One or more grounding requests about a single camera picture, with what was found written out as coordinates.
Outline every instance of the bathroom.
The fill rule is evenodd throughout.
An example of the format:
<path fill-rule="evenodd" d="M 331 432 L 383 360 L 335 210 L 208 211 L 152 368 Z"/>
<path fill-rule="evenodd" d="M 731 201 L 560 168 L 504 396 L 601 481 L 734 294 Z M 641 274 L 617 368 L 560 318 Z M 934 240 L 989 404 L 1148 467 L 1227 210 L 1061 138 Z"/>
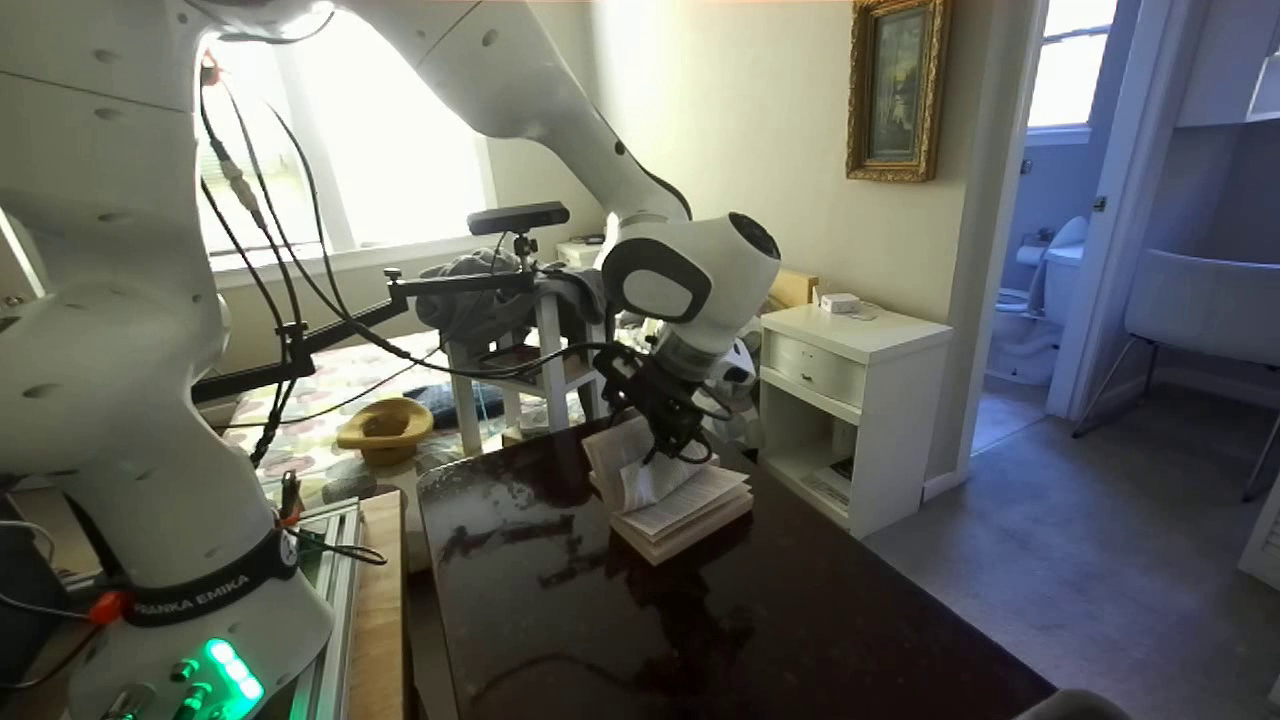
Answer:
<path fill-rule="evenodd" d="M 1136 0 L 1050 0 L 971 452 L 1045 415 L 1089 251 Z"/>

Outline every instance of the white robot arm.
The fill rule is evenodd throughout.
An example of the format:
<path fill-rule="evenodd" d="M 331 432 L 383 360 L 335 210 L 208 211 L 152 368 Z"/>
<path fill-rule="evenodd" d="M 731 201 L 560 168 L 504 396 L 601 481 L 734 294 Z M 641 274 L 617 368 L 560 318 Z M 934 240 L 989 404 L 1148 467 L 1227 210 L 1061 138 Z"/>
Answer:
<path fill-rule="evenodd" d="M 49 297 L 0 318 L 0 474 L 63 486 L 131 597 L 126 620 L 83 652 L 73 715 L 253 715 L 322 648 L 326 613 L 292 574 L 253 463 L 189 400 L 223 339 L 196 211 L 196 59 L 217 31 L 265 35 L 310 9 L 0 4 L 0 210 L 49 269 Z M 676 320 L 642 372 L 690 390 L 768 294 L 768 234 L 689 222 L 520 0 L 345 9 L 473 127 L 547 143 L 618 215 L 608 288 Z"/>

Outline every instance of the wire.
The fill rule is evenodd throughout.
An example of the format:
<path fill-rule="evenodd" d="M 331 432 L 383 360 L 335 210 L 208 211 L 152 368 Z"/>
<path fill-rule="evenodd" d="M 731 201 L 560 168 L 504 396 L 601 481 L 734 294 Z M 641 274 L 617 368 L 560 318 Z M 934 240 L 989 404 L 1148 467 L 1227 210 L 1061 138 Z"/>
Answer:
<path fill-rule="evenodd" d="M 305 46 L 305 40 L 319 35 L 331 20 L 335 20 L 335 9 L 305 35 L 223 31 L 219 40 L 228 40 L 228 46 Z"/>
<path fill-rule="evenodd" d="M 198 126 L 203 126 L 203 138 L 208 138 L 213 153 L 217 153 L 217 158 L 228 158 L 223 139 L 213 132 L 203 93 L 198 93 Z M 217 196 L 213 196 L 213 189 L 208 189 L 203 177 L 198 177 L 198 196 L 203 196 L 203 204 L 213 210 L 217 225 L 223 230 L 228 246 L 236 250 L 241 265 L 248 269 L 259 299 L 265 299 L 269 313 L 273 313 L 273 325 L 285 327 L 285 318 L 279 318 L 275 297 L 269 294 L 265 275 L 259 275 L 257 265 L 248 259 L 241 235 L 233 234 L 233 225 L 228 225 L 223 210 L 217 204 Z"/>
<path fill-rule="evenodd" d="M 331 259 L 326 259 L 326 246 L 322 246 L 319 191 L 316 191 L 316 177 L 310 177 L 307 153 L 305 153 L 305 143 L 295 139 L 295 132 L 286 127 L 286 120 L 285 120 L 275 108 L 273 108 L 273 118 L 275 118 L 279 132 L 286 138 L 286 143 L 295 149 L 295 158 L 299 158 L 299 165 L 305 165 L 307 191 L 310 191 L 310 222 L 316 222 L 316 235 L 319 235 L 319 250 L 322 250 L 322 274 L 326 274 L 326 288 L 331 288 L 335 297 L 322 297 L 322 294 L 319 294 L 316 275 L 310 275 L 307 265 L 295 258 L 295 250 L 292 250 L 286 235 L 279 235 L 279 246 L 285 246 L 286 259 L 295 265 L 295 274 L 305 275 L 305 283 L 316 294 L 316 299 L 319 299 L 331 318 L 340 318 L 354 338 L 363 338 L 367 343 L 376 343 L 376 347 L 383 347 L 387 355 L 398 355 L 398 360 L 407 360 L 407 363 L 421 363 L 421 368 L 431 368 L 431 372 L 448 372 L 448 375 L 473 375 L 473 381 L 509 381 L 509 375 L 526 372 L 526 368 L 540 368 L 540 363 L 547 363 L 547 360 L 556 360 L 556 355 L 602 347 L 602 343 L 576 343 L 576 347 L 560 347 L 560 352 L 553 352 L 553 355 L 540 355 L 540 360 L 532 360 L 532 363 L 509 363 L 504 372 L 490 372 L 490 368 L 427 363 L 427 360 L 413 355 L 407 347 L 383 339 L 381 334 L 363 327 L 363 325 L 349 313 L 349 305 L 340 299 L 340 283 L 335 283 L 335 275 L 331 275 Z"/>
<path fill-rule="evenodd" d="M 0 593 L 0 603 L 4 603 L 4 610 L 17 610 L 17 613 L 29 613 L 29 618 L 53 618 L 53 620 L 80 620 L 80 626 L 86 626 L 83 613 L 53 610 L 53 603 L 29 603 L 29 601 L 8 597 L 8 593 Z"/>
<path fill-rule="evenodd" d="M 33 534 L 33 538 L 38 538 L 44 540 L 44 564 L 53 564 L 56 562 L 56 538 L 44 528 L 44 525 L 33 525 L 33 520 L 0 520 L 0 534 Z"/>
<path fill-rule="evenodd" d="M 236 104 L 236 93 L 233 93 L 228 84 L 223 84 L 223 95 L 228 95 L 228 104 L 233 104 L 233 118 L 236 118 L 236 127 L 241 127 L 241 139 L 242 139 L 242 153 L 248 153 L 257 189 L 265 191 L 265 204 L 269 204 L 269 215 L 275 222 L 275 234 L 286 240 L 286 234 L 285 234 L 285 225 L 279 225 L 279 211 L 275 211 L 275 204 L 273 204 L 273 191 L 269 191 L 265 160 L 259 160 L 259 153 L 257 153 L 257 143 L 253 143 L 248 120 L 242 120 L 242 113 L 241 113 L 241 104 Z M 295 299 L 295 288 L 292 288 L 292 274 L 286 274 L 286 265 L 285 265 L 285 258 L 279 258 L 279 246 L 275 246 L 269 222 L 265 222 L 265 210 L 257 204 L 257 196 L 253 196 L 248 184 L 236 184 L 236 179 L 233 179 L 233 173 L 241 173 L 241 165 L 233 160 L 233 153 L 228 153 L 223 143 L 219 143 L 219 153 L 223 153 L 223 158 L 219 158 L 219 160 L 223 160 L 219 168 L 223 168 L 228 184 L 236 189 L 242 211 L 248 211 L 253 225 L 265 234 L 275 265 L 279 265 L 279 281 L 285 281 L 285 297 L 286 297 L 292 320 L 305 320 L 299 299 Z"/>
<path fill-rule="evenodd" d="M 279 415 L 285 415 L 285 410 L 286 410 L 292 390 L 295 390 L 295 381 L 275 386 L 275 400 L 273 400 L 269 424 L 265 424 L 265 432 L 257 438 L 253 457 L 248 457 L 253 467 L 265 463 L 265 457 L 273 452 L 273 439 L 275 439 L 275 432 L 279 432 Z"/>
<path fill-rule="evenodd" d="M 49 685 L 53 676 L 58 676 L 103 628 L 97 626 L 91 633 L 83 633 L 75 641 L 75 648 L 66 655 L 58 655 L 56 664 L 49 664 L 38 676 L 17 681 L 17 685 L 0 685 L 4 692 L 33 692 L 38 685 Z"/>
<path fill-rule="evenodd" d="M 285 318 L 279 318 L 275 297 L 269 294 L 265 275 L 259 275 L 259 274 L 257 274 L 257 265 L 248 259 L 242 246 L 236 240 L 236 234 L 233 234 L 233 225 L 228 225 L 223 210 L 217 204 L 217 196 L 213 196 L 213 189 L 208 189 L 203 179 L 198 179 L 198 196 L 203 196 L 203 204 L 213 210 L 213 215 L 217 215 L 217 225 L 223 230 L 223 235 L 233 240 L 233 250 L 236 250 L 236 258 L 241 258 L 241 265 L 248 269 L 248 275 L 253 275 L 253 283 L 257 283 L 259 299 L 265 299 L 265 305 L 269 305 L 269 313 L 273 313 L 273 325 L 275 325 L 275 327 L 285 327 Z"/>
<path fill-rule="evenodd" d="M 286 143 L 292 143 L 292 153 L 295 153 L 295 160 L 305 168 L 307 196 L 310 196 L 310 225 L 316 225 L 319 259 L 322 259 L 322 275 L 326 275 L 331 299 L 335 299 L 335 308 L 345 308 L 345 318 L 350 318 L 349 299 L 345 299 L 345 294 L 335 283 L 335 274 L 331 274 L 326 234 L 322 234 L 322 204 L 319 204 L 319 184 L 316 184 L 310 160 L 307 160 L 305 143 L 295 139 L 295 132 L 286 127 L 285 113 L 275 104 L 269 104 L 269 113 L 275 118 L 279 132 L 286 138 Z"/>
<path fill-rule="evenodd" d="M 307 415 L 279 415 L 279 424 L 307 424 L 307 422 L 319 422 L 319 415 L 326 415 L 326 412 L 335 412 L 335 410 L 349 410 L 349 404 L 354 404 L 354 400 L 370 396 L 376 390 L 390 386 L 394 375 L 404 375 L 404 372 L 413 372 L 413 368 L 417 368 L 417 363 L 404 363 L 404 368 L 394 368 L 390 375 L 383 375 L 383 381 L 376 381 L 376 386 L 358 390 L 354 396 L 345 396 L 345 400 L 335 400 L 335 404 L 326 404 L 326 410 L 316 410 L 316 412 L 307 412 Z"/>

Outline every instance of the white cabinet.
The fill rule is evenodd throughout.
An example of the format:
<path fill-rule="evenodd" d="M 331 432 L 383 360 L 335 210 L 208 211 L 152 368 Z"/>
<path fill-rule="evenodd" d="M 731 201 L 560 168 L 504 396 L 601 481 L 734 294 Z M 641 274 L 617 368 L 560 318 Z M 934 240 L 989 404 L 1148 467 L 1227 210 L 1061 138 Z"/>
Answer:
<path fill-rule="evenodd" d="M 1181 126 L 1244 126 L 1254 72 L 1276 53 L 1276 0 L 1212 0 L 1189 68 Z"/>
<path fill-rule="evenodd" d="M 759 327 L 759 463 L 851 538 L 912 516 L 951 334 L 881 308 Z"/>

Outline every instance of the floor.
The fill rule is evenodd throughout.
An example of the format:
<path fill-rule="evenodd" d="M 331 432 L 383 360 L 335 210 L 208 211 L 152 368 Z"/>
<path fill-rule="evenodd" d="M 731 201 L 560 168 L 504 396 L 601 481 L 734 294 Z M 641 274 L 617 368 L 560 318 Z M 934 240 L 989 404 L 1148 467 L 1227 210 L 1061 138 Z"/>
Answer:
<path fill-rule="evenodd" d="M 989 452 L 1045 415 L 1048 386 L 984 381 L 971 452 Z"/>
<path fill-rule="evenodd" d="M 1015 396 L 971 486 L 870 538 L 915 585 L 1062 687 L 1136 720 L 1280 720 L 1280 593 L 1236 574 L 1269 412 L 1156 390 L 1073 439 Z"/>

